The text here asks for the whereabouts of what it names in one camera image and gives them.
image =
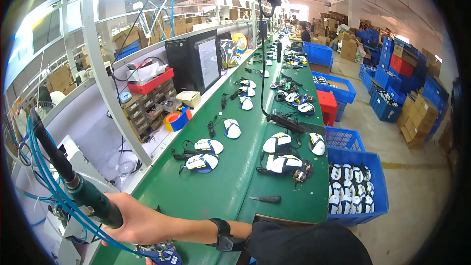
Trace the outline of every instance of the electric screwdriver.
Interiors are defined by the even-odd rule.
[[[95,185],[74,172],[65,154],[52,143],[35,110],[31,110],[30,118],[34,134],[65,181],[64,192],[69,198],[91,219],[111,228],[121,227],[122,216],[119,209]]]
[[[34,135],[48,154],[54,168],[65,181],[64,192],[66,195],[89,218],[111,228],[121,227],[123,220],[118,207],[111,203],[95,185],[72,169],[72,165],[67,160],[65,149],[56,148],[35,110],[31,110],[30,119]],[[171,243],[162,242],[146,246],[136,244],[135,248],[139,253],[149,256],[157,265],[182,264],[180,255]]]

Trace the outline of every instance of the factory floor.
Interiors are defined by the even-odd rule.
[[[443,150],[432,141],[409,150],[396,124],[382,122],[369,105],[367,88],[358,77],[360,65],[334,53],[331,74],[356,90],[335,127],[359,132],[366,151],[379,155],[386,179],[389,213],[351,228],[373,264],[402,265],[415,255],[436,224],[450,191],[452,173]]]

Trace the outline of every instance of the green conveyor belt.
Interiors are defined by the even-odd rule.
[[[174,142],[164,152],[150,171],[143,183],[134,193],[141,203],[153,209],[159,205],[166,215],[194,220],[206,220],[219,217],[225,220],[238,220],[251,223],[255,214],[291,221],[317,223],[327,220],[328,196],[328,160],[327,151],[315,160],[309,151],[309,137],[300,136],[302,147],[298,150],[304,159],[314,164],[314,175],[303,184],[294,188],[294,180],[290,176],[273,177],[258,174],[259,157],[263,143],[277,132],[284,129],[267,123],[260,108],[262,78],[259,74],[249,73],[244,68],[261,69],[262,64],[247,65],[243,63],[230,78],[209,98],[193,119],[176,137]],[[274,60],[272,66],[266,66],[270,77],[265,79],[264,108],[267,112],[278,109],[283,113],[294,111],[282,103],[274,101],[275,91],[269,88],[274,81],[279,80],[280,73],[291,76],[302,83],[308,90],[308,95],[317,100],[315,84],[312,81],[309,67],[282,69],[282,63]],[[238,107],[239,100],[228,100],[226,109],[218,117],[236,119],[241,128],[238,139],[229,139],[223,134],[223,122],[215,126],[215,139],[224,145],[224,151],[219,154],[218,166],[208,174],[193,173],[183,170],[179,175],[181,162],[175,161],[170,149],[177,153],[182,150],[182,143],[188,139],[196,142],[209,138],[207,124],[218,114],[221,108],[222,93],[232,94],[236,86],[234,81],[241,77],[253,80],[257,84],[256,96],[252,97],[253,109],[249,111]],[[297,116],[298,120],[323,126],[322,114],[318,102],[315,105],[315,115]],[[279,205],[262,203],[248,199],[247,196],[279,195],[282,202]],[[239,253],[222,254],[213,247],[203,244],[186,242],[174,243],[184,264],[235,264]],[[110,247],[101,247],[94,259],[94,265],[132,265],[143,264],[144,260],[128,252]]]

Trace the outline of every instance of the woman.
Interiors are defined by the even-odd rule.
[[[291,36],[290,39],[294,41],[311,42],[311,35],[306,30],[306,22],[300,21],[298,23],[299,36]]]
[[[38,113],[41,120],[43,120],[46,115],[65,98],[65,94],[60,91],[54,91],[49,93],[49,90],[45,86],[39,87],[38,92],[38,108],[36,112]]]
[[[312,18],[311,33],[315,32],[315,18]]]

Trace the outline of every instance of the black wristband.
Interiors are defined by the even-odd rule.
[[[211,218],[209,220],[216,224],[216,226],[218,227],[218,240],[216,243],[206,244],[207,246],[215,247],[218,244],[219,238],[221,236],[232,236],[231,226],[229,225],[229,223],[227,223],[226,220],[222,220],[220,218]]]

